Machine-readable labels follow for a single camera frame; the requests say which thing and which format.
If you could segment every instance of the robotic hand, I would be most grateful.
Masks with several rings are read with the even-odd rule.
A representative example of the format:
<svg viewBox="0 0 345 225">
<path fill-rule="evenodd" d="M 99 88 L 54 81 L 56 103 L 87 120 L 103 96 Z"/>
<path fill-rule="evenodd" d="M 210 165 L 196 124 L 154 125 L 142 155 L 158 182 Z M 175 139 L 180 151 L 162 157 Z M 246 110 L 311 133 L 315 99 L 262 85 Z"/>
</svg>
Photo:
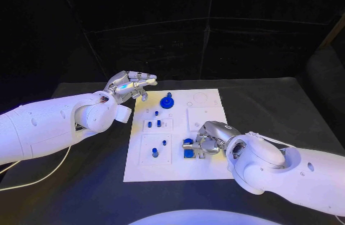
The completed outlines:
<svg viewBox="0 0 345 225">
<path fill-rule="evenodd" d="M 155 76 L 121 71 L 102 91 L 20 105 L 0 115 L 0 165 L 41 157 L 103 132 L 113 119 L 126 123 L 129 97 L 147 100 L 145 85 Z"/>
<path fill-rule="evenodd" d="M 345 216 L 345 157 L 295 148 L 252 132 L 240 135 L 216 121 L 204 122 L 194 141 L 183 148 L 209 154 L 226 150 L 227 170 L 249 193 L 271 191 L 294 204 Z M 266 141 L 287 148 L 276 149 Z"/>
</svg>

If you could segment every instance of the table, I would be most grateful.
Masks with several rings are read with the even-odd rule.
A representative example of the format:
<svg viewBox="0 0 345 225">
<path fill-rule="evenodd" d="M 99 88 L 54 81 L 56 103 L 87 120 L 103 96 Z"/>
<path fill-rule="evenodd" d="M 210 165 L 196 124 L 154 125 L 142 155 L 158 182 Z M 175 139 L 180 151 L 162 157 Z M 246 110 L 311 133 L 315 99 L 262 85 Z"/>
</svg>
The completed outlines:
<svg viewBox="0 0 345 225">
<path fill-rule="evenodd" d="M 102 90 L 105 83 L 59 84 L 51 97 Z M 217 88 L 226 120 L 300 148 L 345 155 L 345 150 L 294 78 L 160 81 L 147 90 Z M 134 100 L 125 103 L 134 108 Z M 0 224 L 128 224 L 186 209 L 232 211 L 281 224 L 334 224 L 334 216 L 291 204 L 271 192 L 248 193 L 233 180 L 122 183 L 131 130 L 109 129 L 71 146 L 60 168 L 33 186 L 0 192 Z M 0 187 L 40 179 L 66 150 L 21 161 Z"/>
</svg>

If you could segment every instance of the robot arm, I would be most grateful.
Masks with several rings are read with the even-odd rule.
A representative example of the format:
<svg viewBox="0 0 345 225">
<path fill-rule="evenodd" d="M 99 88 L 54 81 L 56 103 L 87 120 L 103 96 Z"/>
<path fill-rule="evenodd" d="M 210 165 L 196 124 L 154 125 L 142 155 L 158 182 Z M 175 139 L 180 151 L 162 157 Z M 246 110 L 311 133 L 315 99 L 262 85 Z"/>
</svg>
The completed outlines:
<svg viewBox="0 0 345 225">
<path fill-rule="evenodd" d="M 240 135 L 226 124 L 207 121 L 193 149 L 209 154 L 226 150 L 227 170 L 252 194 L 271 191 L 294 204 L 345 216 L 345 157 L 292 146 L 276 149 L 266 140 L 281 143 L 252 132 Z"/>
<path fill-rule="evenodd" d="M 0 115 L 0 165 L 54 153 L 103 132 L 113 119 L 126 123 L 131 109 L 119 105 L 141 95 L 155 76 L 121 71 L 102 91 L 18 106 Z"/>
</svg>

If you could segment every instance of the white board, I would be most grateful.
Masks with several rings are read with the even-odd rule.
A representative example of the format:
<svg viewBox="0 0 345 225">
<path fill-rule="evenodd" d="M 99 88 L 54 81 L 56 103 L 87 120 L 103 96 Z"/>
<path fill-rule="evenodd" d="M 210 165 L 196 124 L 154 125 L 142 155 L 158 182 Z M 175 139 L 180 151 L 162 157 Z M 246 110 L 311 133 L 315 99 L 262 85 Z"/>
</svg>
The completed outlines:
<svg viewBox="0 0 345 225">
<path fill-rule="evenodd" d="M 160 100 L 167 92 L 171 93 L 174 105 L 162 109 Z M 204 154 L 204 158 L 199 158 L 197 154 L 191 159 L 183 158 L 183 139 L 194 140 L 199 127 L 206 121 L 226 123 L 217 89 L 147 93 L 145 102 L 135 100 L 123 182 L 232 179 L 222 151 L 216 155 Z M 161 121 L 161 127 L 157 127 L 157 120 Z M 152 148 L 158 151 L 155 158 Z"/>
</svg>

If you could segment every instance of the white cable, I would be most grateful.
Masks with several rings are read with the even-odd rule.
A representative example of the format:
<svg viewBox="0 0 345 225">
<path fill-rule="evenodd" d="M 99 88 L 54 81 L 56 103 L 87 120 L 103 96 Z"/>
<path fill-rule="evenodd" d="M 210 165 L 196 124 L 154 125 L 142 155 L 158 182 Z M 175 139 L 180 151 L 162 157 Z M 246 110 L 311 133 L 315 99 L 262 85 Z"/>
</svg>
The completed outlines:
<svg viewBox="0 0 345 225">
<path fill-rule="evenodd" d="M 345 222 L 339 219 L 339 217 L 336 216 L 337 221 L 340 222 L 341 225 L 345 225 Z"/>
<path fill-rule="evenodd" d="M 292 148 L 294 148 L 292 145 L 285 144 L 284 142 L 281 142 L 281 141 L 278 141 L 278 140 L 275 140 L 275 139 L 271 139 L 271 138 L 268 138 L 268 137 L 262 136 L 261 134 L 253 133 L 253 132 L 250 132 L 250 131 L 246 133 L 246 135 L 255 136 L 255 137 L 258 137 L 258 138 L 262 138 L 262 139 L 271 141 L 272 143 L 282 144 L 282 145 L 285 145 L 287 147 L 292 147 Z"/>
<path fill-rule="evenodd" d="M 18 162 L 20 162 L 20 160 L 15 161 L 15 162 L 0 172 L 0 174 L 1 174 L 5 170 L 8 170 Z"/>
<path fill-rule="evenodd" d="M 66 155 L 67 155 L 67 153 L 69 153 L 69 150 L 70 150 L 70 146 L 67 147 L 67 151 L 66 151 L 64 157 L 63 157 L 63 159 L 60 160 L 57 167 L 53 169 L 53 171 L 51 171 L 40 180 L 37 180 L 35 182 L 28 183 L 28 184 L 22 184 L 22 185 L 17 185 L 17 186 L 14 186 L 14 187 L 8 187 L 8 188 L 4 188 L 4 189 L 0 189 L 0 191 L 25 187 L 25 186 L 28 186 L 28 185 L 33 185 L 33 184 L 38 183 L 41 180 L 44 180 L 44 179 L 51 175 L 51 173 L 56 171 L 56 169 L 59 168 L 59 166 L 61 165 L 61 163 L 63 163 L 63 161 L 64 161 L 64 159 L 66 159 Z"/>
</svg>

